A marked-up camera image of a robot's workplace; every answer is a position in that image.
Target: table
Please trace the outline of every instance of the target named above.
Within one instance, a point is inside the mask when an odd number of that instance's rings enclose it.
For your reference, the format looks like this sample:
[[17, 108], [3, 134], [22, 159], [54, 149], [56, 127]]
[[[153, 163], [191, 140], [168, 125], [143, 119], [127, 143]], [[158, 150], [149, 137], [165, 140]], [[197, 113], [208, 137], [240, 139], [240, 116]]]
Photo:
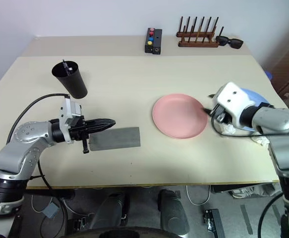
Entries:
[[[142, 36], [33, 40], [0, 81], [0, 149], [30, 102], [45, 94], [66, 93], [51, 74], [52, 67], [65, 59], [78, 63], [88, 89], [85, 98], [76, 100], [85, 118], [115, 119], [114, 128], [138, 126], [141, 147], [89, 154], [82, 153], [81, 142], [48, 148], [40, 160], [54, 188], [277, 181], [267, 147], [249, 138], [221, 138], [208, 124], [199, 136], [177, 140], [154, 126], [152, 107], [163, 95], [184, 93], [211, 108], [207, 95], [229, 81], [285, 107], [246, 45], [240, 50], [179, 48], [177, 41], [163, 37], [162, 54], [157, 56], [144, 53]], [[57, 118], [62, 100], [39, 102], [21, 123]], [[45, 186], [35, 179], [28, 188]]]

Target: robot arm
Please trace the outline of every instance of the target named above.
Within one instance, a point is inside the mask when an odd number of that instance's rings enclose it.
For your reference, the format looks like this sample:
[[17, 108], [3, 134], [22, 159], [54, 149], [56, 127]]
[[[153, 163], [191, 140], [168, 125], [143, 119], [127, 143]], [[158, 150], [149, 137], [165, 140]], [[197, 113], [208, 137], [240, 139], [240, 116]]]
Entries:
[[212, 123], [231, 123], [237, 128], [247, 126], [268, 135], [270, 156], [284, 193], [287, 228], [282, 229], [289, 230], [289, 109], [275, 109], [265, 103], [256, 107], [247, 94], [231, 82], [213, 95], [213, 103]]
[[0, 151], [0, 215], [20, 209], [27, 182], [44, 149], [59, 142], [82, 140], [83, 153], [88, 153], [89, 134], [110, 128], [115, 123], [111, 119], [85, 121], [81, 106], [65, 98], [58, 119], [21, 125]]

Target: gray floor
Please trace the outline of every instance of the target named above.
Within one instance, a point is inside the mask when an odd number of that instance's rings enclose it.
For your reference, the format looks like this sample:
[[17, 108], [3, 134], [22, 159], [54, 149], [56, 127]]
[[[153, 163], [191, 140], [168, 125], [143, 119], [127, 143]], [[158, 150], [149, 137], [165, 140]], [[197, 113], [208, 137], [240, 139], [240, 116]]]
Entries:
[[[211, 194], [210, 200], [203, 206], [193, 206], [189, 203], [185, 186], [165, 186], [165, 187], [126, 187], [126, 188], [104, 188], [95, 189], [78, 189], [73, 200], [69, 200], [68, 205], [79, 213], [91, 213], [97, 211], [97, 207], [107, 197], [115, 191], [125, 191], [130, 194], [130, 210], [128, 226], [142, 227], [160, 227], [160, 213], [157, 209], [157, 196], [162, 188], [173, 191], [179, 190], [181, 201], [186, 211], [189, 225], [190, 238], [212, 238], [212, 233], [207, 232], [207, 227], [203, 223], [202, 212], [205, 209], [219, 209], [225, 234], [227, 238], [254, 238], [257, 237], [257, 226], [260, 214], [265, 205], [271, 198], [247, 198], [233, 199], [227, 192]], [[207, 197], [207, 186], [189, 186], [189, 194], [193, 202], [199, 203]], [[31, 208], [30, 196], [26, 196], [25, 204], [22, 207], [22, 232], [20, 238], [40, 238], [40, 224], [44, 215], [35, 213]], [[34, 206], [40, 210], [49, 202], [48, 197], [35, 196]], [[244, 205], [249, 216], [251, 227], [246, 226], [245, 219], [242, 215], [240, 206]], [[275, 209], [282, 215], [284, 206], [282, 199], [275, 203]], [[62, 221], [61, 212], [53, 219], [45, 219], [42, 227], [42, 233], [45, 238], [52, 238], [59, 229]], [[278, 238], [280, 237], [280, 226], [278, 224], [276, 213], [269, 209], [262, 226], [262, 237]]]

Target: wooden rack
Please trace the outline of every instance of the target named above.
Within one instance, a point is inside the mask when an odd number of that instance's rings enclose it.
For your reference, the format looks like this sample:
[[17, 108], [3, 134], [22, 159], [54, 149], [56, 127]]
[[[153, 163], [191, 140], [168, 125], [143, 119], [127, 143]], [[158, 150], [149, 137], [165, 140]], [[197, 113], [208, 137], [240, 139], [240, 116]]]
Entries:
[[197, 17], [195, 17], [194, 23], [190, 27], [190, 31], [188, 31], [190, 16], [187, 19], [187, 24], [184, 25], [183, 27], [183, 31], [181, 31], [183, 17], [180, 18], [179, 30], [176, 33], [176, 36], [181, 38], [181, 40], [178, 42], [179, 47], [213, 47], [213, 48], [218, 47], [219, 43], [217, 41], [213, 41], [212, 39], [215, 35], [216, 25], [217, 25], [219, 17], [217, 17], [212, 31], [208, 31], [208, 28], [212, 19], [211, 17], [208, 20], [206, 30], [201, 31], [202, 25], [204, 23], [204, 19], [205, 17], [202, 18], [201, 23], [198, 27], [198, 31], [195, 32], [194, 30], [195, 30], [195, 26], [197, 22]]

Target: black cup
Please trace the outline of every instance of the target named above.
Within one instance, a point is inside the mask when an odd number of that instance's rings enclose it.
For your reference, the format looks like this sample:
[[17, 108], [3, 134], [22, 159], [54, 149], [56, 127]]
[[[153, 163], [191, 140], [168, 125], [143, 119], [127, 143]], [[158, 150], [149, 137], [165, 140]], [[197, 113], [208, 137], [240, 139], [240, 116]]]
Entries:
[[53, 67], [52, 75], [54, 75], [62, 85], [64, 85], [72, 97], [76, 99], [85, 97], [88, 91], [83, 79], [81, 78], [78, 64], [74, 61], [65, 61], [68, 68], [71, 68], [70, 70], [66, 70], [63, 63], [64, 62], [60, 62]]

